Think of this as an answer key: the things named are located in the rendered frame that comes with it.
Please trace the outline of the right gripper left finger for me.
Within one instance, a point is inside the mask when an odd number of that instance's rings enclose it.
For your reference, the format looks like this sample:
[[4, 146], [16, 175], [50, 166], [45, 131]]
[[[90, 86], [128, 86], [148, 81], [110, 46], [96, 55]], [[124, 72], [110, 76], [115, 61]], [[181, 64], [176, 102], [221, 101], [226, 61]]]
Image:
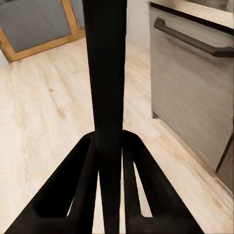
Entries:
[[92, 234], [98, 156], [84, 135], [4, 234]]

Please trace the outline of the poster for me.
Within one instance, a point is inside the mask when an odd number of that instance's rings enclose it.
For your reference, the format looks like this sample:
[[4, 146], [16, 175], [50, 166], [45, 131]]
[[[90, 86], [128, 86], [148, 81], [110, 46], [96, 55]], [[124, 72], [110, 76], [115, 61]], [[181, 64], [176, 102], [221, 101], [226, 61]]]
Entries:
[[105, 234], [119, 234], [127, 0], [82, 0]]

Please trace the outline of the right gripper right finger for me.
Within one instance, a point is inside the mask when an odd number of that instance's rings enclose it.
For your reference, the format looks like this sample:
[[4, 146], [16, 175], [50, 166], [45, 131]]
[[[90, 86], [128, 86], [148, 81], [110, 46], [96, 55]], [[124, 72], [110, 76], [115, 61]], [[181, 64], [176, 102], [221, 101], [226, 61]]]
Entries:
[[[141, 138], [122, 131], [126, 234], [204, 234]], [[153, 217], [141, 214], [136, 165]]]

